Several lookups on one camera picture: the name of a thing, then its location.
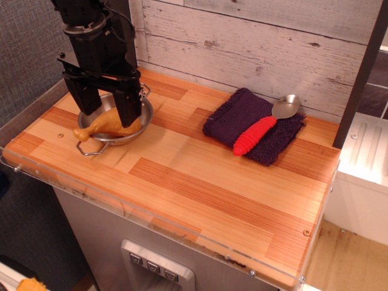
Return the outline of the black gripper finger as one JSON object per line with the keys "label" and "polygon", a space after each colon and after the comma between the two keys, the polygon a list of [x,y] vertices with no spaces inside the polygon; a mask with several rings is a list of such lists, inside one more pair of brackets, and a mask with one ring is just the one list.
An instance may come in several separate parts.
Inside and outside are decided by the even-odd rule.
{"label": "black gripper finger", "polygon": [[91,115],[102,105],[98,88],[89,84],[88,80],[84,78],[71,79],[69,77],[64,77],[64,81],[83,114],[87,116]]}
{"label": "black gripper finger", "polygon": [[123,127],[129,127],[142,112],[142,101],[140,90],[129,92],[115,91],[113,93],[115,105]]}

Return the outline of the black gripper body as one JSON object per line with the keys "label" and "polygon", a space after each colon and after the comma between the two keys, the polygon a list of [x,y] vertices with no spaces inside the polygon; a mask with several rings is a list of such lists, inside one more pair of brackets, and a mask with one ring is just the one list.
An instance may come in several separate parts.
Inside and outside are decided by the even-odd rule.
{"label": "black gripper body", "polygon": [[61,52],[64,79],[73,95],[95,95],[97,90],[138,95],[134,31],[122,15],[63,15],[63,32],[72,53]]}

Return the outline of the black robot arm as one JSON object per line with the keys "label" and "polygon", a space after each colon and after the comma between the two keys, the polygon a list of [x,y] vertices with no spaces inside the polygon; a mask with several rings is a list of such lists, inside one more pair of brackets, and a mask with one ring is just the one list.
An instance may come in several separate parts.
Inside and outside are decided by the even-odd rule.
{"label": "black robot arm", "polygon": [[99,90],[113,94],[123,127],[141,115],[135,28],[128,1],[53,1],[73,51],[61,52],[64,81],[80,111],[102,104]]}

